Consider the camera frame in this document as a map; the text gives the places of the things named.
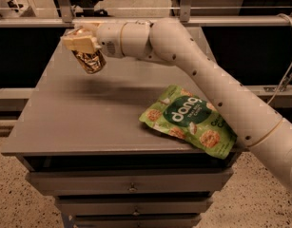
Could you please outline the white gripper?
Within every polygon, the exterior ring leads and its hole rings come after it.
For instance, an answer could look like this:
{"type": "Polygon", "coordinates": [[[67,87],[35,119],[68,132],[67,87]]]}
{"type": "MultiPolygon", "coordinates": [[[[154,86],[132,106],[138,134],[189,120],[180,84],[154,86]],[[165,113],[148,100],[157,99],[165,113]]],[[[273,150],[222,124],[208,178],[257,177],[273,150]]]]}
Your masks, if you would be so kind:
{"type": "Polygon", "coordinates": [[[67,49],[89,54],[93,54],[101,49],[107,57],[123,57],[123,52],[121,50],[122,24],[103,23],[100,25],[100,23],[77,23],[74,25],[74,28],[91,32],[97,31],[97,38],[92,36],[63,36],[61,42],[67,49]]]}

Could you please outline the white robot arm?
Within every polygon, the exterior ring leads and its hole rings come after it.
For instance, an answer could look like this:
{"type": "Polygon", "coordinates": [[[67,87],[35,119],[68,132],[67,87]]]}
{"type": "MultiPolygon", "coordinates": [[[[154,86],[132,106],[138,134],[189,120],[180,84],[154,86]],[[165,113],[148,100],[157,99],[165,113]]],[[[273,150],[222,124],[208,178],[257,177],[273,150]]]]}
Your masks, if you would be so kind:
{"type": "Polygon", "coordinates": [[[292,123],[210,60],[178,20],[83,23],[61,41],[71,51],[180,68],[241,143],[292,193],[292,123]]]}

